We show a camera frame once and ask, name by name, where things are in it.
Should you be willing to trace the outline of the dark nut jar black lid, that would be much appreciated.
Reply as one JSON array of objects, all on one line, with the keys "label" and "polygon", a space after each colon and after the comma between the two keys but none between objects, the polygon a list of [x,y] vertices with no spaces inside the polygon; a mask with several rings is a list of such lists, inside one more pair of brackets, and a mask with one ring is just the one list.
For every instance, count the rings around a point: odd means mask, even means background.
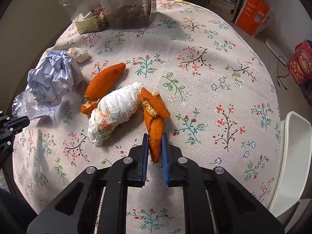
[{"label": "dark nut jar black lid", "polygon": [[107,0],[106,15],[113,30],[149,27],[156,11],[156,0]]}]

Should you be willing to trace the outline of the blue-white paper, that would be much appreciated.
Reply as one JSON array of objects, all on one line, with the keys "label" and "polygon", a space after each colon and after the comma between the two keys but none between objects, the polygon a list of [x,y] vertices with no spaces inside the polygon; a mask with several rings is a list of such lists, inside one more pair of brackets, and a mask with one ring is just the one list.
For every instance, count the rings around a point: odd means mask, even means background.
[{"label": "blue-white paper", "polygon": [[66,51],[50,50],[42,62],[28,72],[27,84],[38,104],[57,106],[62,96],[83,80],[77,62]]}]

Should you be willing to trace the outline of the white bathroom scale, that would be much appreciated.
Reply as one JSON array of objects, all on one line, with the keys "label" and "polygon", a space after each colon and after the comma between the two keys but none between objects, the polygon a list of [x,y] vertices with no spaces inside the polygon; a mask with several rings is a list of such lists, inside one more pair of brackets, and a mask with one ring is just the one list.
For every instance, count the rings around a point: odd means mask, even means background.
[{"label": "white bathroom scale", "polygon": [[288,57],[287,55],[281,50],[281,48],[270,38],[265,39],[265,44],[269,48],[269,50],[276,56],[276,58],[282,62],[284,66],[287,66]]}]

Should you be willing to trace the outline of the small white tissue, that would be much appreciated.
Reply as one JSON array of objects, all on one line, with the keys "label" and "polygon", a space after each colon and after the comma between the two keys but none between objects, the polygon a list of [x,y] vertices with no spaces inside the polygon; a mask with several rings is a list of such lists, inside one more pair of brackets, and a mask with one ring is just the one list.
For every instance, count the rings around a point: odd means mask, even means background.
[{"label": "small white tissue", "polygon": [[70,48],[67,52],[77,63],[83,63],[89,58],[89,52],[86,49]]}]

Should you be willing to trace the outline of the floral tablecloth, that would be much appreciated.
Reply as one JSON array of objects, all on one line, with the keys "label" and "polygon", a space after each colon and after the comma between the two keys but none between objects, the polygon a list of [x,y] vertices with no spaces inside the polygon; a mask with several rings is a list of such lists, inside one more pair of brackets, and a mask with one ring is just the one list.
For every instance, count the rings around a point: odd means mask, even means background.
[{"label": "floral tablecloth", "polygon": [[217,14],[174,0],[157,0],[152,25],[142,30],[79,35],[70,27],[55,49],[88,48],[90,62],[78,92],[51,116],[35,119],[14,142],[14,179],[40,212],[87,166],[106,168],[142,141],[147,99],[101,146],[87,136],[80,111],[87,85],[101,71],[126,64],[118,90],[135,82],[159,93],[170,116],[165,132],[183,155],[205,168],[223,167],[258,202],[270,205],[278,173],[278,99],[264,63]]}]

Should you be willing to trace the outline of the cashew jar black lid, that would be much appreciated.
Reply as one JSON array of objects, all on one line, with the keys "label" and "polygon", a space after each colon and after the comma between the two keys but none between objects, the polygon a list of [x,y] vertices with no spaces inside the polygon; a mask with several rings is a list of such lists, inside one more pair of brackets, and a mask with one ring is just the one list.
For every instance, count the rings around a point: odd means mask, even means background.
[{"label": "cashew jar black lid", "polygon": [[109,27],[106,0],[58,0],[79,34],[96,33]]}]

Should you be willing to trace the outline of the orange peel curved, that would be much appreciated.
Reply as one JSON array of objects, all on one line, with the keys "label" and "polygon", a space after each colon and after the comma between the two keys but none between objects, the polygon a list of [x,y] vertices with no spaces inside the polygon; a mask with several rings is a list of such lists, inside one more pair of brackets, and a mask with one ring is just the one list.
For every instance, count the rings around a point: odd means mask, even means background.
[{"label": "orange peel curved", "polygon": [[80,111],[83,114],[91,114],[91,112],[98,106],[99,101],[119,79],[125,68],[125,63],[109,66],[91,80],[84,95],[86,102],[80,107]]}]

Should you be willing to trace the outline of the orange cardboard box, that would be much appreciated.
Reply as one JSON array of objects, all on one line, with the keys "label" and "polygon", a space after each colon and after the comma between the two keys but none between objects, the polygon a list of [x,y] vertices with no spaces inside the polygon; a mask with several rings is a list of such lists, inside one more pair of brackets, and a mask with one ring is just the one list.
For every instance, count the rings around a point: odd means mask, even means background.
[{"label": "orange cardboard box", "polygon": [[271,18],[270,7],[262,0],[243,0],[235,25],[255,37]]}]

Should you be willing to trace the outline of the clear plastic wrap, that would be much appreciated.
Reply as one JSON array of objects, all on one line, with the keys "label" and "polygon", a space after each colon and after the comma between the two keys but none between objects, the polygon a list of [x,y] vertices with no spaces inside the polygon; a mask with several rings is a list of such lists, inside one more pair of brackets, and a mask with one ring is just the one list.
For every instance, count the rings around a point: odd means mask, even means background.
[{"label": "clear plastic wrap", "polygon": [[38,104],[30,89],[18,94],[12,104],[12,115],[15,117],[27,116],[29,120],[50,116],[57,108]]}]

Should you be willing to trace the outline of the red printed bucket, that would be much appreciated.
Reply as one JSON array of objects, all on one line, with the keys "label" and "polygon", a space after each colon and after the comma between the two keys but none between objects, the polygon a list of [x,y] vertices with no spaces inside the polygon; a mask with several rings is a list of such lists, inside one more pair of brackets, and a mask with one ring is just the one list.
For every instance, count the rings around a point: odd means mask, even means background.
[{"label": "red printed bucket", "polygon": [[288,61],[289,73],[299,86],[311,80],[311,55],[311,41],[304,40],[295,47],[295,53]]}]

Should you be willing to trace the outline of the white trash bin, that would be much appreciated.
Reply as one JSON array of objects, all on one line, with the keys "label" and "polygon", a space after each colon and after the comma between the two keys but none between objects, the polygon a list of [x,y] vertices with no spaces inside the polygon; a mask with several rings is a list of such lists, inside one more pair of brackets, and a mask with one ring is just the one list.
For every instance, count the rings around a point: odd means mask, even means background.
[{"label": "white trash bin", "polygon": [[277,218],[300,199],[311,163],[311,123],[291,111],[281,122],[282,162],[269,211]]}]

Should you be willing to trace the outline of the large crumpled white tissue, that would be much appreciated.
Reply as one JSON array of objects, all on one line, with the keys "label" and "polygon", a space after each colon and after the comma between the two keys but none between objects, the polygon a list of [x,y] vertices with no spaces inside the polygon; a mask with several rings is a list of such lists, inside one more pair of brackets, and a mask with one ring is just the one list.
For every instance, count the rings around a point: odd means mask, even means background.
[{"label": "large crumpled white tissue", "polygon": [[142,83],[136,81],[100,100],[89,119],[88,138],[91,143],[102,145],[119,124],[129,120],[141,103],[139,94],[143,87]]}]

